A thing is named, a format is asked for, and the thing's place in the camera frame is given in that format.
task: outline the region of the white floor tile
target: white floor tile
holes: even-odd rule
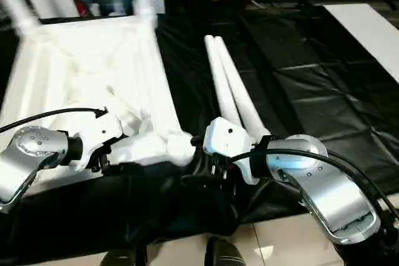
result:
[[[334,246],[308,214],[260,222],[254,226],[266,266],[342,263]]]
[[[150,266],[203,266],[209,234],[165,242],[148,247]],[[241,226],[231,237],[223,237],[232,242],[240,251],[248,266],[264,266],[255,231],[252,225]]]
[[[33,266],[99,266],[106,254],[103,252],[97,255],[34,264]]]

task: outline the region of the black tablecloth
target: black tablecloth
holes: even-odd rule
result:
[[[221,35],[265,126],[307,133],[358,163],[387,193],[399,191],[399,87],[322,7],[160,16],[157,29],[182,128],[203,135],[219,115],[203,38]],[[3,264],[32,263],[304,212],[295,189],[263,180],[236,195],[182,183],[209,173],[198,151],[186,168],[162,163],[27,197],[0,215]]]

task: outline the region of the white pole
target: white pole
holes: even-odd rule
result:
[[[270,135],[270,132],[263,125],[223,39],[215,37],[214,41],[244,127],[257,142],[260,142],[262,136]]]
[[[214,37],[205,36],[205,45],[222,117],[237,126],[242,126],[233,95],[231,94],[229,82],[217,52]]]
[[[31,14],[26,7],[24,0],[0,0],[3,6],[9,11],[13,26],[20,36],[28,35],[28,33],[39,27],[39,21]]]

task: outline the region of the black plastic sheet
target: black plastic sheet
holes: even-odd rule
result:
[[[219,115],[203,38],[221,35],[265,126],[281,137],[307,133],[361,166],[385,192],[399,191],[399,87],[322,7],[160,16],[165,71],[182,128],[203,135]],[[0,215],[0,264],[25,264],[133,248],[243,222],[305,212],[298,193],[237,178],[235,197],[183,184],[209,174],[198,151],[186,168],[123,166],[98,178],[25,198]]]

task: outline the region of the black surface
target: black surface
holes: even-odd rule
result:
[[[193,135],[203,135],[219,115],[206,34],[223,36],[273,134],[316,136],[385,192],[399,191],[399,86],[326,10],[161,16],[157,36],[173,101],[182,128]],[[194,181],[183,184],[182,175],[205,175],[210,163],[198,152],[183,169],[128,165],[122,176],[26,198],[0,215],[0,262],[33,263],[203,232],[228,235],[239,223],[304,212],[295,189],[268,180],[247,186],[238,179],[235,198]]]
[[[18,37],[8,12],[0,5],[0,106],[6,92],[11,66],[17,51]]]

